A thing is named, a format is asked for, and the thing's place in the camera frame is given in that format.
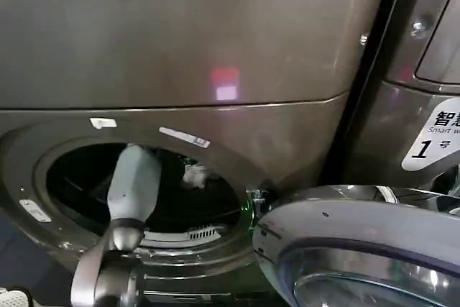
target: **metal panel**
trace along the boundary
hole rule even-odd
[[[344,143],[340,181],[417,188],[458,165],[460,152],[422,170],[401,167],[432,111],[451,97],[380,82],[356,113],[356,123]]]
[[[417,77],[438,83],[460,84],[460,0],[450,0]]]
[[[350,87],[378,1],[0,0],[0,107],[328,99]]]

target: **washer door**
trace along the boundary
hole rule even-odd
[[[419,190],[312,188],[262,217],[254,251],[291,306],[460,306],[459,207]]]

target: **washer door opening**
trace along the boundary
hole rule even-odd
[[[123,143],[97,144],[66,152],[47,172],[53,202],[79,226],[102,235],[109,224],[107,193]],[[229,233],[242,205],[235,190],[193,158],[150,148],[162,163],[157,206],[146,221],[144,247],[192,247]]]

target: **white sticker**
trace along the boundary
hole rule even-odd
[[[197,136],[193,136],[192,134],[176,131],[174,129],[168,129],[167,127],[160,127],[159,131],[163,134],[167,134],[168,136],[183,140],[193,145],[197,145],[204,149],[206,149],[211,143],[206,139],[203,139]]]
[[[416,171],[460,150],[460,98],[436,106],[402,160],[402,168]]]
[[[89,121],[95,129],[102,129],[103,127],[116,127],[115,119],[89,118]]]
[[[21,199],[19,203],[38,222],[51,222],[51,218],[30,199]]]

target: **robotic arm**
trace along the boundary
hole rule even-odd
[[[161,164],[148,150],[128,145],[120,154],[107,204],[106,233],[80,259],[73,277],[73,307],[135,307],[143,299],[142,263],[123,257],[144,236],[144,223],[157,204]]]

